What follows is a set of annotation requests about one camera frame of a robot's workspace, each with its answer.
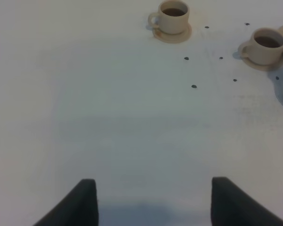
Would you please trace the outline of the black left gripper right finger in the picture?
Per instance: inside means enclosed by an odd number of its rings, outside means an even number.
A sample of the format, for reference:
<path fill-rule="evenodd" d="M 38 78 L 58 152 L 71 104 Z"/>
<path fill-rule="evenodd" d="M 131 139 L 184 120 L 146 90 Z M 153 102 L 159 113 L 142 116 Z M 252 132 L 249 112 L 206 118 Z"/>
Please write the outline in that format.
<path fill-rule="evenodd" d="M 226 177 L 212 178 L 213 226 L 283 226 L 283 220 L 252 199 Z"/>

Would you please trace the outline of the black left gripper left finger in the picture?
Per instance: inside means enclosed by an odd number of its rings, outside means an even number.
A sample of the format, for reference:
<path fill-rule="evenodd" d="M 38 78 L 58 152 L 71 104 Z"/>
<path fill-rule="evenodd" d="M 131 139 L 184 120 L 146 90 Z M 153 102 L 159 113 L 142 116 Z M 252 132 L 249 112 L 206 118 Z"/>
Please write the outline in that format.
<path fill-rule="evenodd" d="M 36 226 L 97 226 L 99 208 L 94 179 L 81 180 Z"/>

